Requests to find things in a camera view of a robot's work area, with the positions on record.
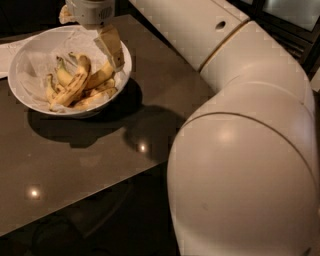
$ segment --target table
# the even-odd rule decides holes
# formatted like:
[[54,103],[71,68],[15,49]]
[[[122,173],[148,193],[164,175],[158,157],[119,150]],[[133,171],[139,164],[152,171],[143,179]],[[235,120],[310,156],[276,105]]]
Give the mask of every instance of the table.
[[133,72],[95,117],[35,112],[0,80],[0,235],[165,163],[181,125],[213,96],[184,59],[132,16],[113,24]]

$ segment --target bowl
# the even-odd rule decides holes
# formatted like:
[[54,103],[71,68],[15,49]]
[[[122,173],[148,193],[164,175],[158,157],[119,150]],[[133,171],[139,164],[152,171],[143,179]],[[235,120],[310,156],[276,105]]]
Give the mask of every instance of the bowl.
[[58,111],[50,111],[45,79],[49,73],[56,79],[57,56],[66,60],[68,69],[76,69],[70,52],[85,53],[91,59],[92,73],[97,71],[107,61],[107,56],[93,41],[97,36],[97,31],[86,30],[80,25],[59,27],[35,36],[20,48],[11,62],[8,83],[14,96],[28,108],[51,116],[87,118],[98,114],[121,93],[130,78],[132,61],[123,42],[125,64],[114,76],[117,92],[111,98],[105,96],[95,100],[85,110],[61,106]]

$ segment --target floor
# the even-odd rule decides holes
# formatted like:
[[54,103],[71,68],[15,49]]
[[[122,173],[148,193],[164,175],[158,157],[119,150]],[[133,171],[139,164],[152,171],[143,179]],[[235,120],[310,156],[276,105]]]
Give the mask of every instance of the floor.
[[[77,222],[76,216],[86,218]],[[179,255],[169,212],[165,166],[1,237],[0,255]]]

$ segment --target dark table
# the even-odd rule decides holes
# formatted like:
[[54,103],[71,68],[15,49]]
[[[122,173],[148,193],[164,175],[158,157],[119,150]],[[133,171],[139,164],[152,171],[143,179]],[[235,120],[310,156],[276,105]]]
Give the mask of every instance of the dark table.
[[113,24],[133,72],[97,116],[35,112],[0,80],[0,235],[165,163],[181,125],[213,96],[199,73],[133,17]]

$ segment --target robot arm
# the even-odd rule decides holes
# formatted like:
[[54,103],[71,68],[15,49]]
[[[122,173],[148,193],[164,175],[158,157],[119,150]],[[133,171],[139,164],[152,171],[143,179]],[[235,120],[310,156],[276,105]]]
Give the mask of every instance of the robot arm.
[[113,69],[120,71],[124,55],[118,31],[110,24],[114,10],[115,0],[66,0],[59,19],[62,24],[78,22],[86,29],[97,30],[95,44],[107,55]]
[[319,168],[299,64],[225,0],[130,0],[214,91],[168,161],[182,255],[316,255]]

